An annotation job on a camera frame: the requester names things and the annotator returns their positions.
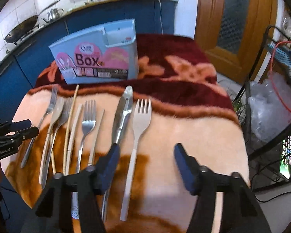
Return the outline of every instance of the light blue box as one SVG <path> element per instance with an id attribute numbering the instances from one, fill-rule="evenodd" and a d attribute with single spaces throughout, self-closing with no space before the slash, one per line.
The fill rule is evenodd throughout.
<path id="1" fill-rule="evenodd" d="M 139 73 L 134 19 L 83 29 L 49 48 L 67 84 L 136 79 Z"/>

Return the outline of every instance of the metal knife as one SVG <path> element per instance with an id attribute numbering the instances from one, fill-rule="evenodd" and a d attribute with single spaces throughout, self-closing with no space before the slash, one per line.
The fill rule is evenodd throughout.
<path id="1" fill-rule="evenodd" d="M 127 86 L 122 97 L 120 98 L 118 107 L 116 109 L 112 127 L 112 144 L 116 143 L 118 146 L 120 146 L 127 128 L 130 114 L 132 112 L 132 107 L 133 88 L 131 86 Z M 107 217 L 109 192 L 110 189 L 105 192 L 101 208 L 101 218 L 104 222 L 106 221 Z"/>

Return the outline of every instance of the metal kettle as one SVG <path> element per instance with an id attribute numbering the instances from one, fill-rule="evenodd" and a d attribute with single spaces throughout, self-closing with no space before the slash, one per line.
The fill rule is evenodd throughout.
<path id="1" fill-rule="evenodd" d="M 55 8 L 55 9 L 50 10 L 47 13 L 48 20 L 45 18 L 41 18 L 41 19 L 46 23 L 50 23 L 50 22 L 55 21 L 56 19 L 60 18 L 63 15 L 63 13 L 64 13 L 63 9 Z"/>

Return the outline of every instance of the fork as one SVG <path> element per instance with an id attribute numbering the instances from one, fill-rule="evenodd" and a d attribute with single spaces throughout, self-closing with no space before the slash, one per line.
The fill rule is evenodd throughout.
<path id="1" fill-rule="evenodd" d="M 55 107 L 55 105 L 56 105 L 57 92 L 58 92 L 58 86 L 55 85 L 55 86 L 53 86 L 53 88 L 52 88 L 52 95 L 51 95 L 51 97 L 50 97 L 50 103 L 49 103 L 49 106 L 47 107 L 47 110 L 46 110 L 45 114 L 43 115 L 43 117 L 41 118 L 41 120 L 40 120 L 40 122 L 39 122 L 39 124 L 38 124 L 38 126 L 37 126 L 38 129 L 41 128 L 41 125 L 42 125 L 42 122 L 43 122 L 44 118 L 45 118 L 48 114 L 50 114 L 50 113 L 53 112 L 54 107 Z M 31 151 L 31 149 L 32 149 L 32 146 L 33 146 L 33 143 L 34 143 L 35 138 L 36 138 L 36 137 L 33 137 L 33 138 L 30 140 L 29 146 L 28 146 L 28 148 L 27 148 L 27 150 L 26 150 L 26 152 L 25 152 L 25 155 L 24 155 L 24 158 L 23 158 L 23 160 L 22 160 L 22 163 L 20 164 L 20 168 L 24 168 L 24 167 L 25 167 L 25 165 L 26 165 L 26 163 L 27 163 L 27 160 L 28 160 L 28 158 L 29 158 L 29 154 L 30 154 L 30 151 Z"/>
<path id="2" fill-rule="evenodd" d="M 42 175 L 42 188 L 45 188 L 45 184 L 47 182 L 47 173 L 48 173 L 48 169 L 49 169 L 49 165 L 50 165 L 50 159 L 51 159 L 51 155 L 52 155 L 52 151 L 53 151 L 53 147 L 55 144 L 55 139 L 56 139 L 56 135 L 58 133 L 58 130 L 61 126 L 63 126 L 69 118 L 69 114 L 70 114 L 70 109 L 71 109 L 71 105 L 72 105 L 72 97 L 65 99 L 64 100 L 64 109 L 63 109 L 63 113 L 61 114 L 61 117 L 59 118 L 59 120 L 57 121 L 57 127 L 55 129 L 55 132 L 53 134 L 53 141 L 51 144 L 51 147 L 47 153 L 47 160 L 43 169 L 43 175 Z"/>
<path id="3" fill-rule="evenodd" d="M 83 122 L 82 122 L 82 131 L 83 138 L 81 140 L 81 146 L 78 151 L 78 161 L 75 173 L 80 172 L 81 166 L 81 157 L 84 147 L 84 142 L 86 136 L 95 128 L 96 125 L 96 101 L 86 101 L 84 106 Z M 71 203 L 71 215 L 74 219 L 79 219 L 79 206 L 78 206 L 78 193 L 72 193 L 72 203 Z"/>
<path id="4" fill-rule="evenodd" d="M 136 165 L 136 159 L 137 159 L 138 142 L 141 135 L 148 128 L 151 122 L 151 113 L 152 113 L 151 100 L 149 100 L 148 108 L 147 108 L 147 100 L 145 100 L 144 107 L 143 107 L 143 99 L 141 100 L 140 109 L 139 109 L 139 102 L 140 101 L 138 99 L 135 112 L 134 112 L 134 118 L 133 118 L 133 131 L 134 131 L 134 138 L 135 138 L 134 149 L 132 151 L 132 155 L 130 157 L 130 162 L 129 162 L 129 167 L 128 167 L 128 173 L 127 173 L 127 179 L 126 179 L 126 185 L 125 185 L 125 191 L 124 191 L 124 197 L 123 197 L 122 209 L 121 209 L 121 215 L 120 215 L 121 221 L 127 220 L 128 207 L 129 207 L 129 201 L 130 201 L 130 196 L 132 192 L 132 183 L 134 179 L 135 165 Z"/>
<path id="5" fill-rule="evenodd" d="M 84 114 L 83 114 L 83 122 L 82 122 L 82 131 L 83 131 L 83 138 L 81 140 L 81 146 L 78 151 L 78 161 L 77 167 L 75 169 L 75 173 L 80 172 L 81 166 L 81 157 L 82 151 L 84 147 L 84 142 L 86 136 L 95 128 L 96 125 L 96 101 L 86 101 L 84 107 Z"/>

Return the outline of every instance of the smartphone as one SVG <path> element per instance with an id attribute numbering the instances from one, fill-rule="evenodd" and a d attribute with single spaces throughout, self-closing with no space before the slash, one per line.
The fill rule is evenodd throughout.
<path id="1" fill-rule="evenodd" d="M 284 156 L 287 157 L 281 160 L 279 173 L 285 181 L 289 181 L 291 178 L 291 135 L 282 142 L 281 157 Z"/>

